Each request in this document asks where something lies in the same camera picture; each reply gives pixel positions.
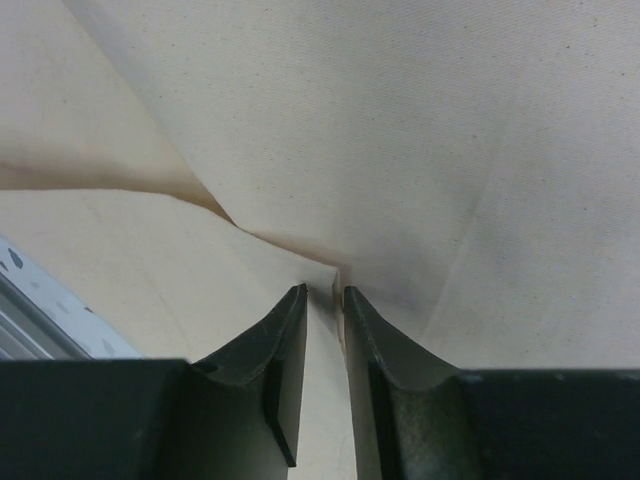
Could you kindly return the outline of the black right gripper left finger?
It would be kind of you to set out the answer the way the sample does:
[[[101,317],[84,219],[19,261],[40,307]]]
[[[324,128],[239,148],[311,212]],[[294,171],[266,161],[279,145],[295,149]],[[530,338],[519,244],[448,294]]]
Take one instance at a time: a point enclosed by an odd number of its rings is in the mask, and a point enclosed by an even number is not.
[[[308,288],[289,289],[267,315],[194,363],[206,379],[193,438],[211,479],[285,479],[297,464]]]

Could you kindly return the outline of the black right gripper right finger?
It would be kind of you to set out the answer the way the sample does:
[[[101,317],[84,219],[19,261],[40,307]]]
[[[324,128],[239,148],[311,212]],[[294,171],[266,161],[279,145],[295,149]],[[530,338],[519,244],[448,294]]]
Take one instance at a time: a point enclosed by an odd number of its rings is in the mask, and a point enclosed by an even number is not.
[[[360,479],[477,479],[458,368],[343,291],[344,353]]]

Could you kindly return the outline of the beige cloth mat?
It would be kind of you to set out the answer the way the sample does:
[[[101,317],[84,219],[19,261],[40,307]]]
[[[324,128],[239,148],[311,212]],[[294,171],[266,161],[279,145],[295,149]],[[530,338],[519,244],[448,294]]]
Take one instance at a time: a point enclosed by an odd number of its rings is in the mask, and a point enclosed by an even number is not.
[[[311,302],[294,479],[357,477],[339,293],[462,367],[639,363],[635,1],[5,1],[1,233],[149,356]]]

